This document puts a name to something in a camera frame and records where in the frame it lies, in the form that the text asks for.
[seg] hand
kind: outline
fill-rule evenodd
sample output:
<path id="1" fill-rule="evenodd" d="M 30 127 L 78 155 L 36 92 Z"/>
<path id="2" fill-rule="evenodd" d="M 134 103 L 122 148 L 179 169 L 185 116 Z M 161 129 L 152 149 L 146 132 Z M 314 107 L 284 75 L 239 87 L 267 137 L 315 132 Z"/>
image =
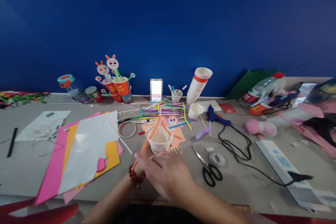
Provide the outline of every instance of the hand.
<path id="1" fill-rule="evenodd" d="M 175 205 L 186 207 L 188 198 L 196 192 L 196 183 L 180 155 L 163 152 L 148 158 L 135 153 L 135 158 L 158 193 Z"/>

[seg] white paper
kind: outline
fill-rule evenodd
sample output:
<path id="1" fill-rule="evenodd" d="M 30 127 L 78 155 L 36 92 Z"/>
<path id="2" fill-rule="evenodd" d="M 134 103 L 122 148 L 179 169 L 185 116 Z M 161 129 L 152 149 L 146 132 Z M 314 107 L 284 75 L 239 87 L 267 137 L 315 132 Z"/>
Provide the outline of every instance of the white paper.
<path id="1" fill-rule="evenodd" d="M 22 130 L 15 141 L 41 141 L 48 140 L 63 124 L 71 111 L 44 111 L 26 128 Z"/>
<path id="2" fill-rule="evenodd" d="M 74 189 L 94 178 L 98 159 L 106 158 L 106 143 L 119 140 L 106 122 L 109 122 L 118 132 L 117 120 L 117 111 L 113 111 L 79 122 L 58 194 Z"/>
<path id="3" fill-rule="evenodd" d="M 203 107 L 204 112 L 208 111 L 208 107 L 210 106 L 210 104 L 213 107 L 214 111 L 221 111 L 222 110 L 215 100 L 199 101 L 199 102 L 196 102 L 196 103 L 198 103 L 199 105 L 201 105 Z"/>

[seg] red bottle cap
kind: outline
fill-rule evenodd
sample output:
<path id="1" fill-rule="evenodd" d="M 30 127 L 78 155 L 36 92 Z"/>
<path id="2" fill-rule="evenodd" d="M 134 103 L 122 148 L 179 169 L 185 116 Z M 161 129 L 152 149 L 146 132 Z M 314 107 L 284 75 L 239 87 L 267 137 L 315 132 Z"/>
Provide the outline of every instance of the red bottle cap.
<path id="1" fill-rule="evenodd" d="M 274 78 L 281 79 L 282 77 L 285 77 L 285 74 L 281 73 L 281 72 L 277 72 L 277 73 L 273 74 L 272 76 Z"/>

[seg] scissors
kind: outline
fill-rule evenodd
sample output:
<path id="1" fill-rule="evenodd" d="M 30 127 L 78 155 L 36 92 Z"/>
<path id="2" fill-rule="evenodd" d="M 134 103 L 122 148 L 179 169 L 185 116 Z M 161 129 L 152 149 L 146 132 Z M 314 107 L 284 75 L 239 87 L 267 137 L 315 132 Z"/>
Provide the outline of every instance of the scissors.
<path id="1" fill-rule="evenodd" d="M 196 151 L 195 147 L 192 144 L 191 144 L 191 147 L 194 150 L 194 152 L 196 153 L 196 155 L 198 156 L 198 158 L 202 161 L 202 164 L 203 164 L 203 170 L 202 171 L 203 171 L 203 178 L 204 178 L 205 182 L 209 186 L 215 187 L 216 182 L 215 182 L 213 177 L 215 177 L 215 179 L 218 180 L 218 181 L 222 181 L 223 176 L 222 176 L 221 172 L 213 164 L 206 163 L 204 161 L 204 159 L 201 157 L 201 155 L 198 154 L 198 152 Z"/>

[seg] black scissors handle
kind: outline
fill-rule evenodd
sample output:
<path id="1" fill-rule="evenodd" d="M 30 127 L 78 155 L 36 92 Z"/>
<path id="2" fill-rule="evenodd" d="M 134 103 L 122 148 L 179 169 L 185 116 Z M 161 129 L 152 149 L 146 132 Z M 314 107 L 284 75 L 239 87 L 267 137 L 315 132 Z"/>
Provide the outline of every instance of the black scissors handle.
<path id="1" fill-rule="evenodd" d="M 209 186 L 215 187 L 216 182 L 214 181 L 211 172 L 204 166 L 203 166 L 203 178 Z"/>
<path id="2" fill-rule="evenodd" d="M 215 179 L 217 179 L 218 181 L 223 180 L 223 176 L 216 166 L 214 166 L 213 164 L 208 164 L 208 168 L 211 174 L 215 177 Z"/>

